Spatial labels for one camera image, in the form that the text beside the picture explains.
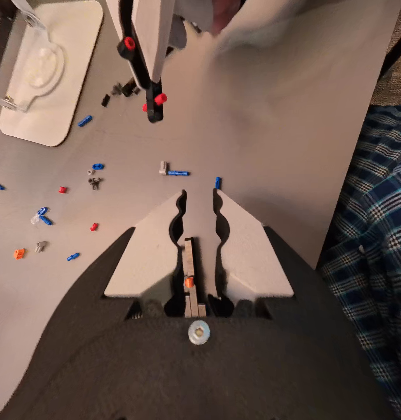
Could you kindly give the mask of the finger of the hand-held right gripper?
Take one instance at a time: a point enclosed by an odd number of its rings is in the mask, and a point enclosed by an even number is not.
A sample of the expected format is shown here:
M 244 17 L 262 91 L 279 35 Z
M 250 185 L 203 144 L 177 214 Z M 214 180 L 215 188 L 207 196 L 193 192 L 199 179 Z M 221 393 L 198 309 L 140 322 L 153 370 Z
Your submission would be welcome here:
M 143 63 L 151 81 L 161 79 L 169 45 L 174 0 L 136 0 L 131 21 L 139 42 Z
M 148 89 L 151 79 L 143 56 L 141 43 L 132 21 L 132 12 L 136 11 L 135 0 L 106 1 L 119 36 L 117 51 L 131 70 L 132 76 L 140 89 Z

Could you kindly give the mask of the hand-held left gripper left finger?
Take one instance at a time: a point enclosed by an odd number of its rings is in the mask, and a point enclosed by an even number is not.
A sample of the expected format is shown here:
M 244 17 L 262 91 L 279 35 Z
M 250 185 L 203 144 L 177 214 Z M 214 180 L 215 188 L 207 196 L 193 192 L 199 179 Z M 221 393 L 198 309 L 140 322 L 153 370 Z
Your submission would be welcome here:
M 187 192 L 183 189 L 154 208 L 136 225 L 104 290 L 107 298 L 135 298 L 141 306 L 158 301 L 166 314 L 183 317 L 182 249 Z

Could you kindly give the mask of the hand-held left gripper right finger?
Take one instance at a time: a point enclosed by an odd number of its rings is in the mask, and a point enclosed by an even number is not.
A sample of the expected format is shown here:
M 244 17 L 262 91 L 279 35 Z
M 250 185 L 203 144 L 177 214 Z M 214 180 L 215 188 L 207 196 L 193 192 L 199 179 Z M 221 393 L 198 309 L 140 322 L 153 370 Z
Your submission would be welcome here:
M 213 210 L 220 243 L 215 263 L 217 296 L 208 296 L 212 313 L 229 317 L 240 302 L 254 307 L 266 298 L 292 298 L 293 288 L 265 226 L 219 189 L 213 191 Z

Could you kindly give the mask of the black lego model assembly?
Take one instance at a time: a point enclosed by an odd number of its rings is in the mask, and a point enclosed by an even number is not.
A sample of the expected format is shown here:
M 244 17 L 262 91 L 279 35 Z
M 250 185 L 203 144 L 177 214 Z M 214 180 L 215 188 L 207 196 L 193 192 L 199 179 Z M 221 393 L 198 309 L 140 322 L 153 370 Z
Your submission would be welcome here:
M 197 274 L 194 257 L 194 239 L 185 238 L 183 250 L 184 269 L 184 317 L 205 318 L 207 316 L 206 305 L 198 301 L 197 296 Z

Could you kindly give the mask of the black lego beam red pins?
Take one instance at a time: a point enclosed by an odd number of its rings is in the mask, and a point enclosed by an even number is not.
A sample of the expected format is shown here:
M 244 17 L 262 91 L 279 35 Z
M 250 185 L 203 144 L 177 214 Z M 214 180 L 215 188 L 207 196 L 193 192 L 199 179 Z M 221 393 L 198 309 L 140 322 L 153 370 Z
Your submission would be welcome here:
M 163 104 L 167 101 L 167 96 L 162 92 L 161 81 L 151 80 L 151 86 L 144 90 L 146 94 L 146 103 L 142 109 L 147 113 L 147 118 L 151 123 L 157 123 L 163 120 Z

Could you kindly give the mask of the long black ribbed lego piece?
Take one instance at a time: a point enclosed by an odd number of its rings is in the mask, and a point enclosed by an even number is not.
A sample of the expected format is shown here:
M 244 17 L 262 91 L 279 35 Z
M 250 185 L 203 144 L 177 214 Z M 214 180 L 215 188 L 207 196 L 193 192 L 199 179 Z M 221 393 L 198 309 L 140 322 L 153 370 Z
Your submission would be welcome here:
M 121 87 L 121 93 L 125 97 L 131 97 L 132 95 L 138 95 L 141 89 L 137 86 L 135 79 L 132 77 L 125 85 Z

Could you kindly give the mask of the person's right hand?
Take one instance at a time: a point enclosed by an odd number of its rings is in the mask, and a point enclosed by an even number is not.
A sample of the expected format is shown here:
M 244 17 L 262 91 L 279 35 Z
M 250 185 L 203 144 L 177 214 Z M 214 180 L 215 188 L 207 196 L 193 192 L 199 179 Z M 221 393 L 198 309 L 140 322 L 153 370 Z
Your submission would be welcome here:
M 213 0 L 214 18 L 211 34 L 219 35 L 245 3 L 245 0 Z

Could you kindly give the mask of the pale board stand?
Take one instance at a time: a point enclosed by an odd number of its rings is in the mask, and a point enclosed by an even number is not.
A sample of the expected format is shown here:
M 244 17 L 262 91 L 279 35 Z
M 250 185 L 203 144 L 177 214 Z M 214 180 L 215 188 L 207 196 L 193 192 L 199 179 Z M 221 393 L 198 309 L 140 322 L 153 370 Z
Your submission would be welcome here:
M 49 30 L 51 41 L 64 51 L 63 75 L 56 88 L 35 99 L 27 112 L 1 107 L 0 130 L 11 137 L 55 147 L 70 131 L 103 21 L 103 9 L 97 1 L 45 3 L 33 9 Z M 5 96 L 14 98 L 15 103 L 19 102 L 16 90 L 10 79 Z

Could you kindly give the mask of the clear acrylic holder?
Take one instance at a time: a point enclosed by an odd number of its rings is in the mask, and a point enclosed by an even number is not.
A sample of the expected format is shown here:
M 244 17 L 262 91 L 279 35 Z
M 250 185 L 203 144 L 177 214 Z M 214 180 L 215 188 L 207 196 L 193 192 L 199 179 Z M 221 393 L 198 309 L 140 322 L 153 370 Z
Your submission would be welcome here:
M 51 41 L 49 30 L 27 1 L 12 1 L 30 29 L 25 31 L 11 76 L 19 102 L 6 95 L 0 106 L 27 112 L 35 99 L 52 92 L 59 84 L 65 67 L 62 47 Z

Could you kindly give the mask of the grey connector with blue pin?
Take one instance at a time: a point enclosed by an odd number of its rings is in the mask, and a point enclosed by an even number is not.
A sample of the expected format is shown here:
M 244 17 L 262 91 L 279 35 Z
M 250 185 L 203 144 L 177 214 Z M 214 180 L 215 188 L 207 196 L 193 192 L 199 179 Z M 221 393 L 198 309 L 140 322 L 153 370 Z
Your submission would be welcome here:
M 160 162 L 159 174 L 162 176 L 189 176 L 189 171 L 175 171 L 169 169 L 169 164 L 166 161 Z

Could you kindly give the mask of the person in blue plaid shirt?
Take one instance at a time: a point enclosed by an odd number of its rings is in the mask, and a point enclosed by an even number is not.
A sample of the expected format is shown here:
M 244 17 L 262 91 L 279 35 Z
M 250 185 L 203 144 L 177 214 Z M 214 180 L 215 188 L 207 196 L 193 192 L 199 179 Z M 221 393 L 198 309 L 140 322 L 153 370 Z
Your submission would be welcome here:
M 316 269 L 401 419 L 401 105 L 369 107 Z

